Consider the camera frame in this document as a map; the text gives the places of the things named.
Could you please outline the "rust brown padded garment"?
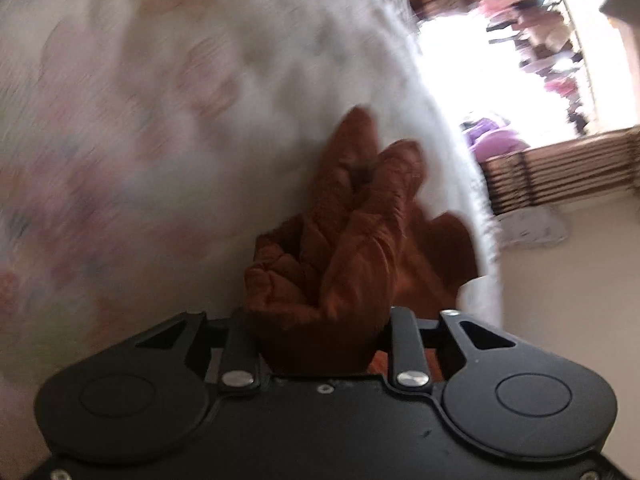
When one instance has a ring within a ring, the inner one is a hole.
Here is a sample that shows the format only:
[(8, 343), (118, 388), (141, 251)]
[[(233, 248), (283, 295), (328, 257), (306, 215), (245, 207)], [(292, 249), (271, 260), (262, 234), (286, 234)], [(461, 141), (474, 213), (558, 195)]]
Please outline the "rust brown padded garment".
[(285, 376), (380, 374), (375, 348), (394, 307), (434, 318), (480, 274), (465, 224), (429, 217), (416, 196), (420, 145), (378, 144), (362, 107), (324, 148), (305, 212), (256, 240), (244, 312), (259, 350)]

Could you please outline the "hanging clothes outside window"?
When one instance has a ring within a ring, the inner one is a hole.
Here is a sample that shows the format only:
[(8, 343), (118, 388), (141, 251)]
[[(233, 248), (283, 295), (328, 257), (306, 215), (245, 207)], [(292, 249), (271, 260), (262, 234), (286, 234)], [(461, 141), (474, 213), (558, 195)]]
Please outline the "hanging clothes outside window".
[(506, 44), (524, 73), (561, 99), (576, 136), (590, 133), (592, 79), (584, 45), (565, 0), (480, 0), (488, 42)]

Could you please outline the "white patterned pillow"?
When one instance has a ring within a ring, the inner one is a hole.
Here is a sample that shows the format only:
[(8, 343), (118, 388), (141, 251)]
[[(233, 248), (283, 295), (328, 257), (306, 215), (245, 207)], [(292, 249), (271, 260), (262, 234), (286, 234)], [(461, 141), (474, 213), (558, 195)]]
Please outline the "white patterned pillow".
[(562, 244), (570, 237), (570, 222), (559, 209), (533, 206), (497, 217), (503, 248), (536, 248)]

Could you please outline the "purple cloth by window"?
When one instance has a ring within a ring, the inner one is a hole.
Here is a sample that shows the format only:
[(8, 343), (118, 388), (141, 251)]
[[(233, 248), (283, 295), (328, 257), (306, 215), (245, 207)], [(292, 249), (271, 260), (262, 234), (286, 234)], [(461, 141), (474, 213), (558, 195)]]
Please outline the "purple cloth by window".
[(495, 157), (506, 156), (529, 149), (520, 135), (498, 122), (482, 118), (463, 131), (471, 153), (479, 164)]

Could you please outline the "white floral fleece blanket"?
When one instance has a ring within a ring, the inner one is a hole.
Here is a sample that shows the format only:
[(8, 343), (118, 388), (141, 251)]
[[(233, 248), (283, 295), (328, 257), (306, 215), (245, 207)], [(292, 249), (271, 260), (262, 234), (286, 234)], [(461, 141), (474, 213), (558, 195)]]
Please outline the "white floral fleece blanket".
[(354, 106), (418, 140), (429, 214), (468, 226), (462, 310), (502, 321), (485, 182), (426, 71), (408, 0), (1, 0), (1, 474), (48, 454), (57, 370), (243, 297)]

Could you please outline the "striped brown curtain right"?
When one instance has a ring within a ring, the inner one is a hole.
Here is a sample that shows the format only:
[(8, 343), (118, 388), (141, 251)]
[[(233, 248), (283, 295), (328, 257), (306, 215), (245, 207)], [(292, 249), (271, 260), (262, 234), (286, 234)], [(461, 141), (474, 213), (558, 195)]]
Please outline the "striped brown curtain right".
[(483, 170), (495, 214), (639, 187), (639, 128), (583, 136), (489, 159)]

